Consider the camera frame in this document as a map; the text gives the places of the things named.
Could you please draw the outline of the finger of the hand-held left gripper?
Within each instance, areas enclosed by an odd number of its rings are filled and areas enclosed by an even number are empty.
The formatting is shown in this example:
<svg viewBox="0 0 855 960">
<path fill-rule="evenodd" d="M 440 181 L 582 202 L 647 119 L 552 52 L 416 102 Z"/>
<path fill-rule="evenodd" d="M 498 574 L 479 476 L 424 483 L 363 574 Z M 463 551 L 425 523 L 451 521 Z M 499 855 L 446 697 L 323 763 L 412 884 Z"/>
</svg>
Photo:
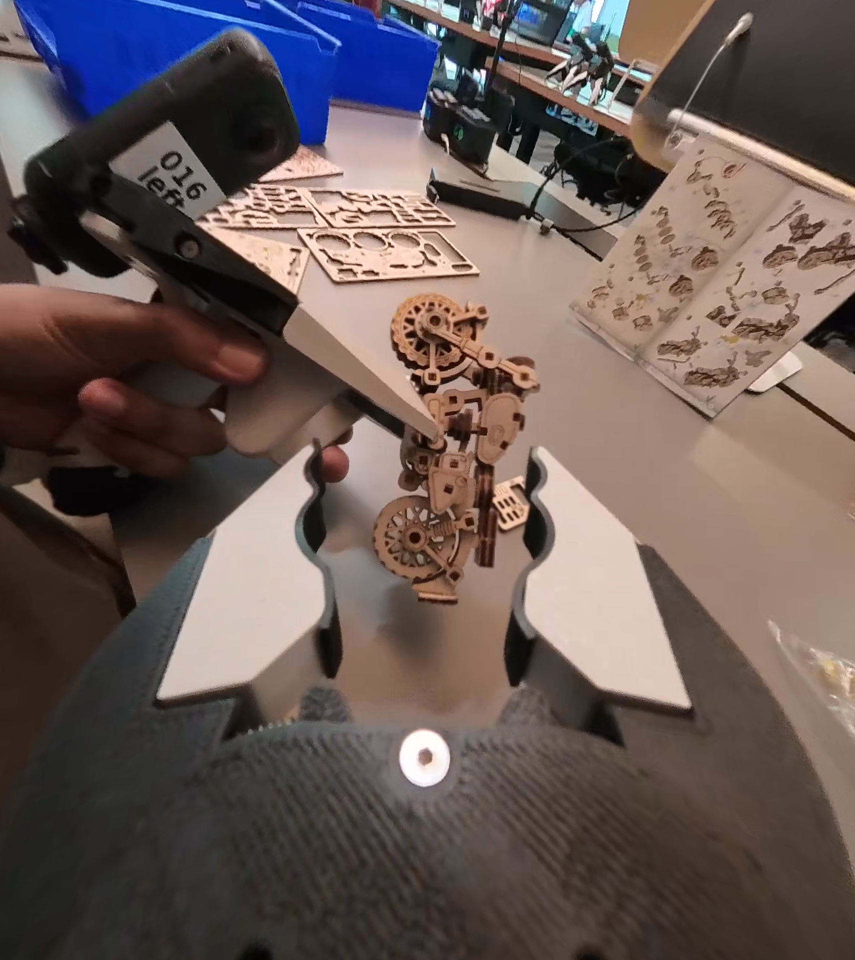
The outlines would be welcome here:
<svg viewBox="0 0 855 960">
<path fill-rule="evenodd" d="M 357 419 L 366 418 L 394 437 L 405 436 L 408 427 L 405 422 L 366 396 L 362 394 L 340 394 L 337 401 L 346 411 L 356 414 Z"/>
<path fill-rule="evenodd" d="M 406 429 L 434 441 L 439 427 L 418 390 L 399 366 L 381 358 L 363 343 L 344 337 L 325 319 L 299 305 L 283 327 L 283 339 L 346 387 L 346 395 L 362 395 L 389 411 Z"/>
</svg>

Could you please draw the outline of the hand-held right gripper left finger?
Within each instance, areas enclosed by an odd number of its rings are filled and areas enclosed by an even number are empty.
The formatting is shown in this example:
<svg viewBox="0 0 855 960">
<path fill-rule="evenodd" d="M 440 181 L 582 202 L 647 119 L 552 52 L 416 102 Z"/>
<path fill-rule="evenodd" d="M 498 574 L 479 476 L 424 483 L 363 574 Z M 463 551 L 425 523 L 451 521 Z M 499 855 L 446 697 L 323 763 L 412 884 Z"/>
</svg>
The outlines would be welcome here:
<svg viewBox="0 0 855 960">
<path fill-rule="evenodd" d="M 289 721 L 338 676 L 342 639 L 317 441 L 216 528 L 157 689 L 164 707 L 238 700 L 250 724 Z"/>
</svg>

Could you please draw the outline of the wooden motorcycle model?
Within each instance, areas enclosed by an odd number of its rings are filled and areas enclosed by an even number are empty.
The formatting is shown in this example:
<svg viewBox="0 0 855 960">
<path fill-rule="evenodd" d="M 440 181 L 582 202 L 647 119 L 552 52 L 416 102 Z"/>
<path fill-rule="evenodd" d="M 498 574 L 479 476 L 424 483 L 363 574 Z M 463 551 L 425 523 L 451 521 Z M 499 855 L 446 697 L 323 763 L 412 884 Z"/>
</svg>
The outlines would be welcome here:
<svg viewBox="0 0 855 960">
<path fill-rule="evenodd" d="M 406 429 L 398 486 L 373 526 L 381 565 L 419 601 L 458 603 L 469 560 L 495 563 L 496 465 L 526 425 L 525 401 L 540 382 L 534 360 L 505 356 L 484 340 L 489 311 L 443 294 L 417 294 L 397 307 L 391 341 L 434 415 L 434 440 Z"/>
</svg>

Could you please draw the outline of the grey desk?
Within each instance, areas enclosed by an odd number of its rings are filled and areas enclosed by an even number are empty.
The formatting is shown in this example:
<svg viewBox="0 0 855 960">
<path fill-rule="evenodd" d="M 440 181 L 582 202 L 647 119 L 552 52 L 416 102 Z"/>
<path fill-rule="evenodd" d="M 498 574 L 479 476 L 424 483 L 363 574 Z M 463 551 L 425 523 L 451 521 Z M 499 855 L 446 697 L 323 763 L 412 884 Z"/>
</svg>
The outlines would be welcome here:
<svg viewBox="0 0 855 960">
<path fill-rule="evenodd" d="M 311 261 L 300 295 L 390 370 L 389 324 L 418 291 L 488 306 L 494 345 L 535 359 L 541 390 L 500 474 L 545 446 L 658 551 L 780 702 L 829 795 L 855 872 L 855 743 L 787 660 L 770 624 L 855 662 L 855 442 L 785 391 L 738 398 L 708 421 L 597 339 L 570 303 L 594 264 L 531 224 L 453 212 L 450 241 L 479 275 L 439 284 L 335 284 Z M 345 655 L 338 686 L 378 727 L 480 727 L 506 702 L 509 595 L 530 558 L 498 538 L 492 570 L 470 568 L 457 606 L 417 602 L 372 551 L 398 493 L 399 442 L 368 420 L 350 473 L 323 500 Z"/>
</svg>

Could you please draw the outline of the person's left hand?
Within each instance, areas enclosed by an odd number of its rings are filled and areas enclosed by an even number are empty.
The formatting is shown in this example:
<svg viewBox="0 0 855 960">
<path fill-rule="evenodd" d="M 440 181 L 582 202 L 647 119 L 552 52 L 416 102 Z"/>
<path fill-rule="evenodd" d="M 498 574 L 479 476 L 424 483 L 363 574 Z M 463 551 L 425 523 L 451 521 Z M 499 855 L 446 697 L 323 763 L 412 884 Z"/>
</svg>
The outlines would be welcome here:
<svg viewBox="0 0 855 960">
<path fill-rule="evenodd" d="M 77 426 L 109 462 L 170 479 L 226 447 L 209 409 L 179 409 L 122 382 L 145 364 L 171 363 L 217 386 L 247 386 L 269 353 L 244 332 L 193 312 L 35 285 L 0 285 L 0 442 L 50 452 Z"/>
</svg>

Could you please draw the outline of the blue plastic bin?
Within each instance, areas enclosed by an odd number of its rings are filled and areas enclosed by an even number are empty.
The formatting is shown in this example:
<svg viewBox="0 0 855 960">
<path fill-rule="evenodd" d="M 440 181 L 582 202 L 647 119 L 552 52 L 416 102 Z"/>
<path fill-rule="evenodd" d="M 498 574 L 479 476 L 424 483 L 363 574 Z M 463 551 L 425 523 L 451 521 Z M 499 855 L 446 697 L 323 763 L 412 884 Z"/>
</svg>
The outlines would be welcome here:
<svg viewBox="0 0 855 960">
<path fill-rule="evenodd" d="M 88 117 L 181 57 L 238 27 L 259 39 L 280 71 L 301 143 L 326 141 L 340 41 L 273 1 L 14 1 L 41 60 L 76 114 Z"/>
<path fill-rule="evenodd" d="M 419 114 L 439 43 L 394 18 L 340 1 L 297 2 L 299 17 L 340 42 L 332 100 Z"/>
</svg>

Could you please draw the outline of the small wooden cut-out piece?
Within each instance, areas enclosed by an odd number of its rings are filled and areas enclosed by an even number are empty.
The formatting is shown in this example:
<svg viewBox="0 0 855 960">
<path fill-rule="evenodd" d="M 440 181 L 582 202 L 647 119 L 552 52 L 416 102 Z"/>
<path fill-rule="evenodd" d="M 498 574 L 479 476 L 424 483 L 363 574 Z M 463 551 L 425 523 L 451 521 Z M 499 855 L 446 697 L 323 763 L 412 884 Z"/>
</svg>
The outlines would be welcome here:
<svg viewBox="0 0 855 960">
<path fill-rule="evenodd" d="M 526 478 L 517 475 L 495 484 L 492 503 L 498 531 L 506 533 L 524 527 L 530 515 Z"/>
</svg>

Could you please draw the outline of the laser-cut plywood sheet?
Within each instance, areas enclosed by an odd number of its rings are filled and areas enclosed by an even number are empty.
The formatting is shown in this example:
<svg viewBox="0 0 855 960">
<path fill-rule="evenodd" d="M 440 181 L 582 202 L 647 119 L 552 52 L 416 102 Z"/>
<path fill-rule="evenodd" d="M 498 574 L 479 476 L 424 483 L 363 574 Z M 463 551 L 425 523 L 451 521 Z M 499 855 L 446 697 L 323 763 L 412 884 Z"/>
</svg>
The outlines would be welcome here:
<svg viewBox="0 0 855 960">
<path fill-rule="evenodd" d="M 196 224 L 238 231 L 296 231 L 329 224 L 307 190 L 284 184 L 253 184 L 212 208 Z"/>
<path fill-rule="evenodd" d="M 438 229 L 300 228 L 301 243 L 337 284 L 472 277 L 479 268 Z"/>
<path fill-rule="evenodd" d="M 294 295 L 299 295 L 311 255 L 307 248 L 253 233 L 204 225 L 203 230 Z"/>
<path fill-rule="evenodd" d="M 413 191 L 344 188 L 303 190 L 325 223 L 340 229 L 445 229 L 456 221 L 426 196 Z"/>
<path fill-rule="evenodd" d="M 342 174 L 343 170 L 337 163 L 325 155 L 300 146 L 288 160 L 263 174 L 258 182 L 260 184 L 299 182 L 337 177 Z"/>
</svg>

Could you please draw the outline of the flat black device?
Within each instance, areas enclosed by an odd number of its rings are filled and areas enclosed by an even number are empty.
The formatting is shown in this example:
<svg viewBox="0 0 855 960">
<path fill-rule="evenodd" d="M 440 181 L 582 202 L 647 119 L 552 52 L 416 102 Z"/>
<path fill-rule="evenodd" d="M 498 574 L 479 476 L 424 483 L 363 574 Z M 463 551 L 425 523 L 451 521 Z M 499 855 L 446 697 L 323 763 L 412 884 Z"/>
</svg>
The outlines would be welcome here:
<svg viewBox="0 0 855 960">
<path fill-rule="evenodd" d="M 512 222 L 534 217 L 537 191 L 533 183 L 449 179 L 434 170 L 425 187 L 426 198 L 436 205 L 452 205 Z"/>
</svg>

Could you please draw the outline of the person's brown garment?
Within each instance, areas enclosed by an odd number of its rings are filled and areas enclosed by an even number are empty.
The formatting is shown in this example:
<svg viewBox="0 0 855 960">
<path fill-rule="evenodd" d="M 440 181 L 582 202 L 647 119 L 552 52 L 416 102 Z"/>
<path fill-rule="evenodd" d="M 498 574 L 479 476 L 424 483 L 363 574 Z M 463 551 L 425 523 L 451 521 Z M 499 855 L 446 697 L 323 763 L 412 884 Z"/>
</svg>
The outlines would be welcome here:
<svg viewBox="0 0 855 960">
<path fill-rule="evenodd" d="M 64 690 L 133 606 L 115 558 L 0 484 L 0 823 Z"/>
</svg>

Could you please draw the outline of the clear plastic bag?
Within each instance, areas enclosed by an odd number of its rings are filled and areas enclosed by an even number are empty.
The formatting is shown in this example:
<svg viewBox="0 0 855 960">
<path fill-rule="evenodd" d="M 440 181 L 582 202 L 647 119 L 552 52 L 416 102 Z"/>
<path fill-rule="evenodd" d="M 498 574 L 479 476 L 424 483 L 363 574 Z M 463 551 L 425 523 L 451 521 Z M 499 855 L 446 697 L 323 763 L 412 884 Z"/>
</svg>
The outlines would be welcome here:
<svg viewBox="0 0 855 960">
<path fill-rule="evenodd" d="M 781 655 L 855 745 L 855 662 L 809 645 L 767 622 Z"/>
</svg>

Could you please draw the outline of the black charger box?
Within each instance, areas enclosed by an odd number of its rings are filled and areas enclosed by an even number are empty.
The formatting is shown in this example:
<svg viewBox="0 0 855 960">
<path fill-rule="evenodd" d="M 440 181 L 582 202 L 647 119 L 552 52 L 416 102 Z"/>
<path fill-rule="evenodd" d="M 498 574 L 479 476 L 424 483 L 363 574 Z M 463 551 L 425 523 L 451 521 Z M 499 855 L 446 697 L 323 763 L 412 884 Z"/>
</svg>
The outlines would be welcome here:
<svg viewBox="0 0 855 960">
<path fill-rule="evenodd" d="M 482 110 L 459 102 L 451 91 L 439 87 L 427 91 L 421 127 L 449 155 L 475 167 L 487 166 L 497 128 Z"/>
</svg>

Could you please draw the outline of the wooden workbench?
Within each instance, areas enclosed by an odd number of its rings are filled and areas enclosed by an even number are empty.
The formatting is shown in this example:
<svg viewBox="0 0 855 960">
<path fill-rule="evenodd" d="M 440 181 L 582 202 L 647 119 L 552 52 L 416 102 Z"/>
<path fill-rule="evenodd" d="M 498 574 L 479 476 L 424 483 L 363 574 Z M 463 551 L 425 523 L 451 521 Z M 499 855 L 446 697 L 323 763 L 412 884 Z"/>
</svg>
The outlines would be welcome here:
<svg viewBox="0 0 855 960">
<path fill-rule="evenodd" d="M 381 2 L 381 12 L 396 16 L 417 30 L 434 31 L 442 39 L 443 55 L 464 70 L 488 70 L 493 66 L 498 32 L 460 20 L 454 5 L 389 1 Z M 509 30 L 500 47 L 496 78 L 514 97 L 515 106 L 514 118 L 498 141 L 500 146 L 509 146 L 519 138 L 518 148 L 531 147 L 541 130 L 561 137 L 563 122 L 586 123 L 592 131 L 605 131 L 609 136 L 628 135 L 635 102 L 625 101 L 625 91 L 634 90 L 635 99 L 639 99 L 659 67 L 639 58 L 626 62 L 618 59 L 611 77 L 602 81 L 597 99 L 592 100 L 588 83 L 564 90 L 556 79 L 556 66 L 568 57 L 563 46 L 537 44 Z"/>
</svg>

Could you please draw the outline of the open instruction booklet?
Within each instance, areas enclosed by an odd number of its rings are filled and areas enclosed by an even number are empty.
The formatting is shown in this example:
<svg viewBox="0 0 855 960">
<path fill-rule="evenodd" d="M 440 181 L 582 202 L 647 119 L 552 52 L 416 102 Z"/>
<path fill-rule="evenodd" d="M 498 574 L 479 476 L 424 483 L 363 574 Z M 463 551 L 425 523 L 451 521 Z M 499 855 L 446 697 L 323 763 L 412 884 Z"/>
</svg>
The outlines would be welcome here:
<svg viewBox="0 0 855 960">
<path fill-rule="evenodd" d="M 853 294 L 855 204 L 697 139 L 571 307 L 712 419 Z"/>
</svg>

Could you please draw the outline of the small background screen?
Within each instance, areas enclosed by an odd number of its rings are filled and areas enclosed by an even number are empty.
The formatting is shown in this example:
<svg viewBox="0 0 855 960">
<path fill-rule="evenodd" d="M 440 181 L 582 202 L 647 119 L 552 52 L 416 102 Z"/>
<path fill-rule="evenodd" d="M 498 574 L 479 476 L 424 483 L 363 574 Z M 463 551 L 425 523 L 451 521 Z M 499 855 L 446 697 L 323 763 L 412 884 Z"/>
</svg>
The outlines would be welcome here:
<svg viewBox="0 0 855 960">
<path fill-rule="evenodd" d="M 524 40 L 543 46 L 554 46 L 572 4 L 573 1 L 521 1 L 514 17 L 513 29 Z"/>
</svg>

